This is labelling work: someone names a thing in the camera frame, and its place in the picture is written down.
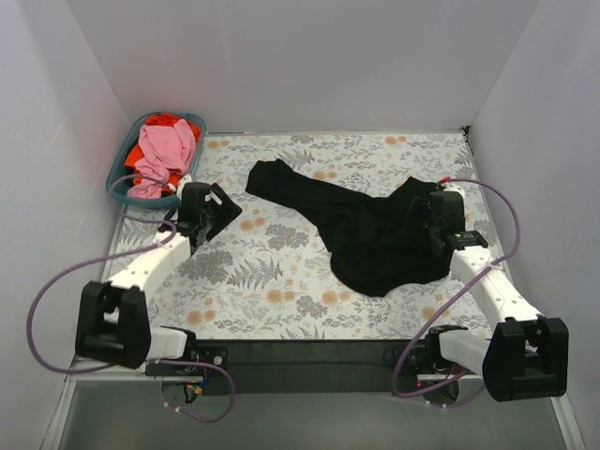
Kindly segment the black t shirt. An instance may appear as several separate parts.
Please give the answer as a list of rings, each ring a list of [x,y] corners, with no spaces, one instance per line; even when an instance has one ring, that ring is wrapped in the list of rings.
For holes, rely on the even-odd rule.
[[[406,284],[428,284],[449,275],[450,258],[438,257],[423,230],[426,214],[411,215],[415,198],[439,190],[410,177],[387,197],[308,178],[282,160],[259,161],[246,192],[291,208],[317,227],[331,253],[332,272],[361,294],[383,297]]]

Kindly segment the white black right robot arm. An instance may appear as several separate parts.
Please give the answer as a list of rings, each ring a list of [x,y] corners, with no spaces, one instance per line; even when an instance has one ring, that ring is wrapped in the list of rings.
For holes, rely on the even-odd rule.
[[[459,365],[482,377],[499,402],[565,394],[569,331],[530,305],[493,260],[488,241],[465,228],[463,191],[437,190],[411,200],[406,228],[450,263],[492,331],[489,339],[457,325],[430,328],[424,359],[435,372]]]

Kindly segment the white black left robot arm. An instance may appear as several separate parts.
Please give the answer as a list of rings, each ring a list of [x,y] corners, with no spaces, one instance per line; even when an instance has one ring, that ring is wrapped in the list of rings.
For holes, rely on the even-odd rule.
[[[217,184],[190,182],[179,193],[179,204],[164,219],[148,250],[105,282],[91,281],[82,289],[75,353],[109,365],[137,369],[167,359],[181,375],[200,362],[190,346],[193,334],[150,324],[148,301],[181,264],[243,212]]]

